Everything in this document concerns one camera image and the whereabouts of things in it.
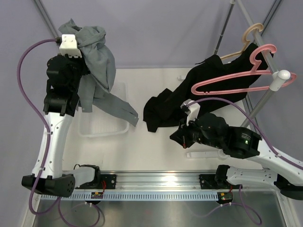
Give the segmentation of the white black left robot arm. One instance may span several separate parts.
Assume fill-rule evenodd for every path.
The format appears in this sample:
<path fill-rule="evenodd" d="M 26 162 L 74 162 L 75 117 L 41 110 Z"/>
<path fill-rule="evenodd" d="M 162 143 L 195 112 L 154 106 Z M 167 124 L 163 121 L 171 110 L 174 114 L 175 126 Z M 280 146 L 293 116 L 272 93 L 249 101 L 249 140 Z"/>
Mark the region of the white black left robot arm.
<path fill-rule="evenodd" d="M 80 56 L 58 54 L 47 62 L 48 76 L 44 98 L 44 135 L 36 164 L 30 175 L 23 176 L 21 184 L 37 194 L 70 197 L 74 189 L 101 185 L 100 168 L 81 165 L 64 171 L 62 158 L 69 127 L 79 103 L 79 84 L 89 70 Z"/>

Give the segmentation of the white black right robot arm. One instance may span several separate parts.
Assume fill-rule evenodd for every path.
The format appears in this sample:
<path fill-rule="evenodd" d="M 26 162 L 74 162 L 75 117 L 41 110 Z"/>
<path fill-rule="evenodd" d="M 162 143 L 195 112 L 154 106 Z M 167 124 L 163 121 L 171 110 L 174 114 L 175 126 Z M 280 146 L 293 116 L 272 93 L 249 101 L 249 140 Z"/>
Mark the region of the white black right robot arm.
<path fill-rule="evenodd" d="M 214 176 L 218 187 L 255 185 L 276 188 L 294 200 L 303 198 L 303 163 L 276 149 L 254 131 L 229 126 L 225 119 L 206 113 L 194 121 L 182 120 L 177 131 L 169 137 L 183 148 L 195 143 L 218 148 L 224 154 L 262 165 L 259 170 L 247 170 L 219 165 Z"/>

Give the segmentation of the grey shirt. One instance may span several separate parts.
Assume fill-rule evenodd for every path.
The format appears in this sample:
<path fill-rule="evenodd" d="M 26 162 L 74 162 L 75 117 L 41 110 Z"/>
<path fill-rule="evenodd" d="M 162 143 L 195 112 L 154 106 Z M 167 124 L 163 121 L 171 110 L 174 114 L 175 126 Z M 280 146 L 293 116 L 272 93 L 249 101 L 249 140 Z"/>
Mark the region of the grey shirt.
<path fill-rule="evenodd" d="M 100 26 L 79 27 L 70 21 L 59 27 L 63 34 L 75 35 L 78 49 L 85 60 L 89 74 L 82 76 L 78 95 L 84 113 L 93 112 L 93 106 L 105 113 L 136 126 L 138 113 L 126 101 L 111 94 L 116 77 L 115 58 L 106 46 L 106 31 Z"/>

